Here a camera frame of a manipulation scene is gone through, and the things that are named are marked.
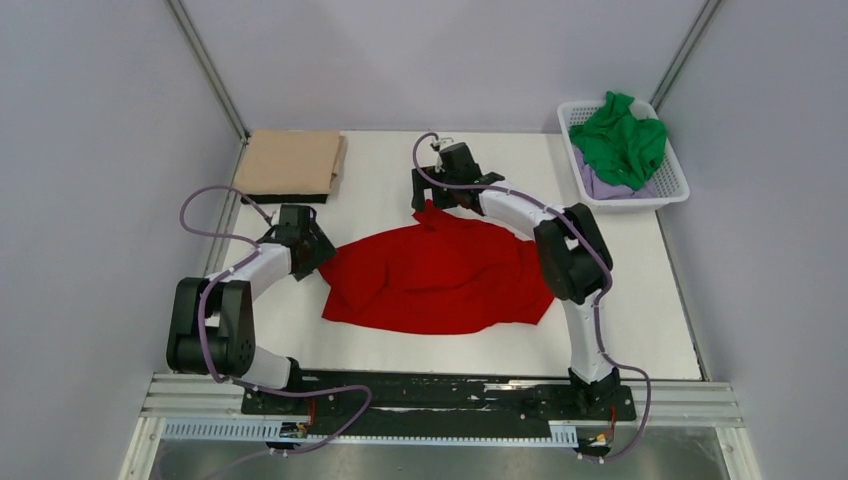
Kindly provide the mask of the red t shirt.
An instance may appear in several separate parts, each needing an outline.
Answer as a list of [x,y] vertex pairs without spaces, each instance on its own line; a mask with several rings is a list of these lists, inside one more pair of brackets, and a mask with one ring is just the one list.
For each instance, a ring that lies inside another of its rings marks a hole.
[[411,226],[340,247],[319,272],[324,319],[418,335],[536,325],[554,301],[536,245],[428,202]]

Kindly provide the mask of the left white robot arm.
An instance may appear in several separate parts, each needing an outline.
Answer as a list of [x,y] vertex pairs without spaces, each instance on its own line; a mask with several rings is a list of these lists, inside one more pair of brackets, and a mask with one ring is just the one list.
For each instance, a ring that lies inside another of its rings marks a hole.
[[299,362],[257,344],[254,302],[287,277],[311,275],[336,249],[307,205],[283,205],[252,247],[227,270],[177,284],[166,362],[176,372],[216,372],[245,388],[267,388],[271,404],[293,413],[306,400]]

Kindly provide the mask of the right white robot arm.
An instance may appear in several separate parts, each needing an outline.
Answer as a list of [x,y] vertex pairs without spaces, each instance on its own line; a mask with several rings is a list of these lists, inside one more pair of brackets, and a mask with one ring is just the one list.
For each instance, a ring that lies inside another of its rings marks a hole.
[[590,209],[546,204],[496,172],[484,174],[470,148],[434,132],[421,136],[437,153],[435,165],[412,171],[412,206],[425,195],[440,209],[462,207],[495,219],[532,238],[544,282],[561,303],[570,340],[571,403],[584,417],[614,404],[620,374],[599,344],[602,297],[611,283],[612,260]]

